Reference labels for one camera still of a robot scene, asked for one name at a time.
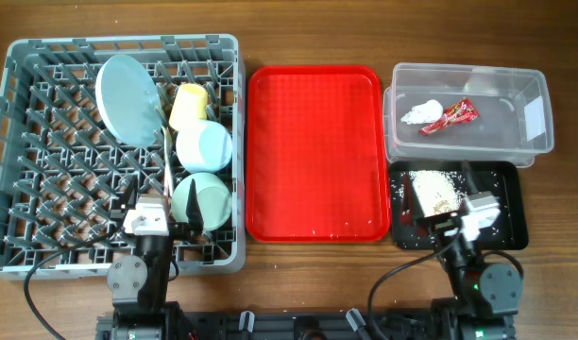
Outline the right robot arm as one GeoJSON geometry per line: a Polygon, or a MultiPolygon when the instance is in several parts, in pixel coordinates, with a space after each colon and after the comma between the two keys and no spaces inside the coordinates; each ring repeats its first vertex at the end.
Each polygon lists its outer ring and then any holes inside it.
{"type": "Polygon", "coordinates": [[[390,310],[393,339],[512,339],[524,271],[511,251],[528,244],[518,170],[509,161],[397,161],[391,164],[392,238],[430,249],[452,296],[428,309],[390,310]]]}

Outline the red snack wrapper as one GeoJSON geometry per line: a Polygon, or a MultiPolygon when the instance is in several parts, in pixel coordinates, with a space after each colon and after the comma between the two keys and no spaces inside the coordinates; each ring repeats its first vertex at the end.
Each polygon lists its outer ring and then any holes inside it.
{"type": "Polygon", "coordinates": [[[457,103],[443,110],[440,118],[428,126],[422,127],[418,133],[429,136],[448,126],[471,122],[479,117],[478,110],[468,98],[462,98],[457,103]]]}

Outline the mint green bowl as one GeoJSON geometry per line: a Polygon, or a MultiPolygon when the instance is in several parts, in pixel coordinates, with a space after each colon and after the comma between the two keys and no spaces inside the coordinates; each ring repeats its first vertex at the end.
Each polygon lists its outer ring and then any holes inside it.
{"type": "Polygon", "coordinates": [[[192,181],[203,218],[203,229],[214,231],[222,227],[231,216],[232,199],[226,184],[211,173],[195,173],[182,180],[171,199],[171,212],[177,222],[187,222],[186,207],[192,181]]]}

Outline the rice and peanut leftovers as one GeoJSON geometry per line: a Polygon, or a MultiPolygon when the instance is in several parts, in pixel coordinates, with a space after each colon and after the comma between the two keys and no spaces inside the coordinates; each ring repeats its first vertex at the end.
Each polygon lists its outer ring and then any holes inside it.
{"type": "MultiPolygon", "coordinates": [[[[446,237],[464,236],[460,217],[464,213],[463,200],[469,196],[469,191],[463,172],[416,170],[405,173],[408,173],[414,182],[416,194],[426,219],[424,225],[404,225],[400,222],[402,184],[399,223],[403,226],[413,227],[421,234],[446,237]]],[[[480,193],[486,192],[482,183],[477,178],[476,180],[480,193]]]]}

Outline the white tissue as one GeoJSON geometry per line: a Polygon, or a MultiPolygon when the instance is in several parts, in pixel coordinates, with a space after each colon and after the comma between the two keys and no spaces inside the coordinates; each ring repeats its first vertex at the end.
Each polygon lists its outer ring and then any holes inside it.
{"type": "Polygon", "coordinates": [[[440,119],[443,110],[443,106],[438,101],[431,99],[413,106],[400,118],[400,121],[407,125],[431,124],[440,119]]]}

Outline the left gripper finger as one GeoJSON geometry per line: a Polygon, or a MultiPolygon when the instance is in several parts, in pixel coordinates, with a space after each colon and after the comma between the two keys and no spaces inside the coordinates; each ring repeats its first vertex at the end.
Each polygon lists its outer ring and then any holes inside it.
{"type": "Polygon", "coordinates": [[[136,177],[132,178],[125,191],[121,194],[118,200],[118,210],[126,212],[132,210],[136,206],[138,196],[138,180],[136,177]]]}
{"type": "Polygon", "coordinates": [[[196,182],[193,179],[190,181],[189,185],[189,193],[187,196],[185,213],[190,228],[194,231],[203,231],[204,221],[198,203],[196,182]]]}

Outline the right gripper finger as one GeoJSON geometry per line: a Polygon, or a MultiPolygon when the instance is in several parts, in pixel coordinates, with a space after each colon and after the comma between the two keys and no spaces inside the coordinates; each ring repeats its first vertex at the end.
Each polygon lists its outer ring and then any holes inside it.
{"type": "Polygon", "coordinates": [[[404,225],[424,225],[426,217],[419,202],[414,182],[408,173],[404,173],[402,179],[403,197],[399,220],[404,225]]]}
{"type": "Polygon", "coordinates": [[[470,163],[468,161],[462,161],[461,162],[461,169],[463,172],[463,176],[465,177],[465,182],[466,185],[468,187],[468,191],[469,191],[469,195],[473,196],[473,195],[477,195],[480,193],[478,186],[477,186],[477,180],[475,178],[475,173],[473,172],[470,163]]]}

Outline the white plastic fork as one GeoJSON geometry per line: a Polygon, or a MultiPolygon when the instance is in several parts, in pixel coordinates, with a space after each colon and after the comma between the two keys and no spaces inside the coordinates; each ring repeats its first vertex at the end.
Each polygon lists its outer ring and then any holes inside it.
{"type": "Polygon", "coordinates": [[[170,151],[172,146],[172,138],[168,127],[161,128],[163,135],[163,152],[164,152],[164,192],[168,201],[174,193],[174,178],[171,170],[170,151]]]}

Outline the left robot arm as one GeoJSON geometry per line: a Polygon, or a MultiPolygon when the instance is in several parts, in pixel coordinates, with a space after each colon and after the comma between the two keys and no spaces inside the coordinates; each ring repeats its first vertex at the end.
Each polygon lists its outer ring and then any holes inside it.
{"type": "Polygon", "coordinates": [[[107,285],[113,315],[97,319],[97,339],[197,339],[198,333],[176,301],[166,299],[176,241],[191,241],[203,231],[196,184],[189,186],[186,222],[168,220],[166,195],[140,195],[134,178],[110,209],[110,220],[135,236],[135,253],[110,265],[107,285]]]}

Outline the light blue bowl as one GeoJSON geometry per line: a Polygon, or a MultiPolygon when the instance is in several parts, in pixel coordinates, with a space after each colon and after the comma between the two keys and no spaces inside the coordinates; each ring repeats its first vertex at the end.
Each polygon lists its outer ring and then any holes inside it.
{"type": "Polygon", "coordinates": [[[214,173],[232,159],[232,138],[221,124],[199,120],[178,133],[176,151],[181,165],[190,173],[214,173]]]}

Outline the light blue round plate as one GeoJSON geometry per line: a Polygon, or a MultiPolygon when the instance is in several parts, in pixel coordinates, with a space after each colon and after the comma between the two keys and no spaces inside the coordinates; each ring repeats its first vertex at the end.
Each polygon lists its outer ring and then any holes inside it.
{"type": "Polygon", "coordinates": [[[121,143],[137,148],[153,145],[162,127],[162,108],[155,82],[135,58],[116,55],[98,71],[96,106],[108,131],[121,143]]]}

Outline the yellow plastic cup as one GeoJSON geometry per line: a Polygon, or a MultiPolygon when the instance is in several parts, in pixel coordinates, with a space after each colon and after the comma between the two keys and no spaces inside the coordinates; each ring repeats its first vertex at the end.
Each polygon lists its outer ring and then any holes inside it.
{"type": "Polygon", "coordinates": [[[194,83],[182,84],[176,93],[169,117],[169,126],[174,130],[182,131],[198,120],[207,120],[208,101],[208,93],[203,86],[194,83]]]}

